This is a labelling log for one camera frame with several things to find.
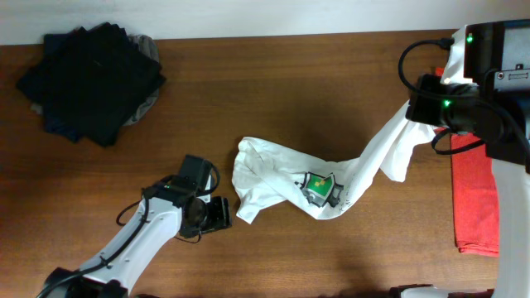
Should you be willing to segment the white printed t-shirt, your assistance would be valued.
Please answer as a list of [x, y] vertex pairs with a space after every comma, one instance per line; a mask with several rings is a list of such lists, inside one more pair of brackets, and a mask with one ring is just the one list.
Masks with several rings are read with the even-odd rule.
[[334, 219], [362, 196], [378, 171], [403, 182], [414, 147], [435, 137], [432, 125], [406, 119], [411, 106], [407, 101], [362, 154], [348, 161], [324, 161], [261, 138], [244, 137], [232, 178], [241, 200], [238, 217], [252, 223], [261, 210], [289, 201], [315, 219]]

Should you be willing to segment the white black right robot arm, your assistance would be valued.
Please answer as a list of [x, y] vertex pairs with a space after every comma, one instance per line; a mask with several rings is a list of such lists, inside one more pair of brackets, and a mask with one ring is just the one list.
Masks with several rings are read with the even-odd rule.
[[447, 50], [441, 77], [424, 74], [413, 84], [403, 70], [413, 49], [397, 63], [399, 79], [411, 93], [406, 118], [439, 127], [432, 140], [471, 133], [478, 139], [444, 150], [453, 156], [483, 146], [492, 160], [499, 198], [499, 267], [490, 297], [529, 295], [529, 21], [465, 25], [431, 44]]

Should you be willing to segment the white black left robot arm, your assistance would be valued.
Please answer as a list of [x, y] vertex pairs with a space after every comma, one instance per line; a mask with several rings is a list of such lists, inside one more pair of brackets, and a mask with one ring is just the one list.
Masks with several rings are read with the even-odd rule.
[[188, 155], [178, 173], [141, 191], [134, 215], [115, 237], [78, 269], [58, 267], [38, 298], [127, 297], [158, 251], [170, 240], [196, 244], [203, 235], [230, 228], [229, 202], [214, 196], [217, 167]]

